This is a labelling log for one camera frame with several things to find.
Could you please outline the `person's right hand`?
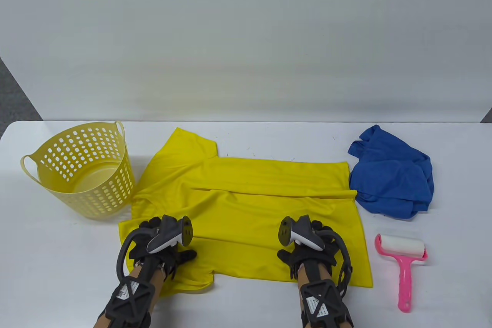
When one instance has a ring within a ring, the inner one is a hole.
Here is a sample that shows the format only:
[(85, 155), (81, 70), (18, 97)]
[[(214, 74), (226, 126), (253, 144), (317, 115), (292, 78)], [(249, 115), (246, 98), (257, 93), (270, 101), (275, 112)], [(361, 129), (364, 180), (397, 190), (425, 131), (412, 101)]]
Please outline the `person's right hand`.
[(316, 267), (319, 264), (324, 265), (332, 275), (333, 268), (337, 266), (336, 255), (341, 253), (338, 284), (350, 282), (353, 267), (348, 248), (342, 237), (331, 227), (317, 220), (311, 221), (307, 215), (300, 217), (298, 221), (287, 216), (281, 222), (278, 240), (284, 247), (294, 244), (292, 252), (285, 249), (277, 252), (278, 259), (290, 268), (290, 278), (298, 279), (298, 269), (302, 265), (307, 268), (309, 262), (313, 262)]

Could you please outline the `person's left hand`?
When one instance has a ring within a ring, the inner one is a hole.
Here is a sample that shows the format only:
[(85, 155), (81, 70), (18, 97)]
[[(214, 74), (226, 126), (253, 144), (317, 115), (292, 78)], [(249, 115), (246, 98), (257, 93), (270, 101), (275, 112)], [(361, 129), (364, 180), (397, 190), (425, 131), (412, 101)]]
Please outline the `person's left hand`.
[(144, 268), (152, 265), (155, 270), (163, 271), (165, 276), (175, 276), (180, 265), (193, 261), (197, 256), (193, 249), (179, 249), (179, 246), (187, 247), (192, 237), (193, 229), (188, 217), (179, 220), (168, 215), (153, 217), (139, 225), (128, 257), (134, 266)]

